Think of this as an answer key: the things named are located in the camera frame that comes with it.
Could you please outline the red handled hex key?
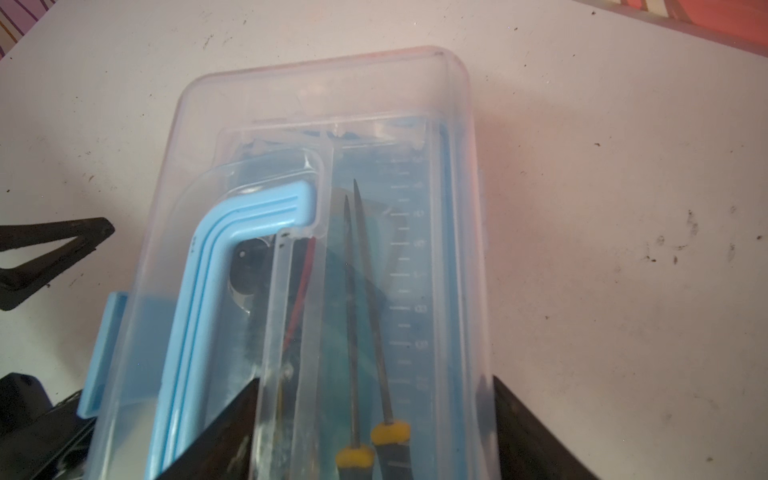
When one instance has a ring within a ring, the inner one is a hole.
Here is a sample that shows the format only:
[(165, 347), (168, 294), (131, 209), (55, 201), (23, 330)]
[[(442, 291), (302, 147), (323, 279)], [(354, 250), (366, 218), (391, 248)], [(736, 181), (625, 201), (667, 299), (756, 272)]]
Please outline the red handled hex key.
[(316, 238), (310, 237), (307, 240), (307, 246), (305, 249), (305, 257), (302, 265), (301, 276), (299, 279), (297, 295), (295, 298), (295, 302), (293, 304), (293, 309), (291, 311), (290, 322), (289, 322), (288, 328), (286, 329), (286, 333), (284, 337), (283, 348), (282, 348), (283, 352), (286, 352), (288, 350), (290, 344), (293, 341), (296, 330), (299, 327), (301, 314), (303, 313), (303, 310), (304, 310), (306, 293), (307, 293), (307, 289), (308, 289), (308, 285), (309, 285), (309, 281), (310, 281), (311, 273), (313, 269), (315, 245), (316, 245)]

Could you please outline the blue plastic tool box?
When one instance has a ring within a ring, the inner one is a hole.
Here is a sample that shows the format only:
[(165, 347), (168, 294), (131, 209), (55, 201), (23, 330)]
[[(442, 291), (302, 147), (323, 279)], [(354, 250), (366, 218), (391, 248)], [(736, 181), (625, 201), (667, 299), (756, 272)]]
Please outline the blue plastic tool box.
[[(413, 479), (500, 475), (469, 77), (434, 46), (203, 76), (183, 91), (136, 279), (105, 307), (79, 411), (89, 479), (157, 479), (260, 379), (249, 479), (340, 479), (350, 442), (343, 205), (361, 442), (383, 420), (353, 180)], [(307, 240), (304, 310), (283, 342)]]

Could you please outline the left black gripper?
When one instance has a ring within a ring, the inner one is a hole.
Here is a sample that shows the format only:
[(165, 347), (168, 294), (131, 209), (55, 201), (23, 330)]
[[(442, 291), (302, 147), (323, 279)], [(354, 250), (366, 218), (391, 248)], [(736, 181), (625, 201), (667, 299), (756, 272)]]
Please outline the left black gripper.
[[(67, 243), (13, 268), (1, 269), (1, 310), (19, 306), (115, 232), (104, 217), (1, 226), (1, 251)], [(1, 477), (82, 479), (95, 420), (78, 415), (81, 393), (54, 404), (40, 381), (10, 373), (1, 379)]]

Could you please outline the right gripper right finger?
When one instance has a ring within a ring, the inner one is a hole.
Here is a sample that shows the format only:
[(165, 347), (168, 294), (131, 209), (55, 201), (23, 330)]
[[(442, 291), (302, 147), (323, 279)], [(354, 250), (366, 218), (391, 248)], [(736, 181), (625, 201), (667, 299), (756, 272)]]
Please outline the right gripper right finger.
[(598, 479), (497, 376), (493, 392), (502, 479)]

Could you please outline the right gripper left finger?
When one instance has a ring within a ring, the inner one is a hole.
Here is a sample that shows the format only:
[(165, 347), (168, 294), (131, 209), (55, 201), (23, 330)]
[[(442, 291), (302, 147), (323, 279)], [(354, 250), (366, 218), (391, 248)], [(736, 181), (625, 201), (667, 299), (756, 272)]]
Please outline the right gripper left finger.
[(251, 380), (158, 479), (249, 479), (259, 388)]

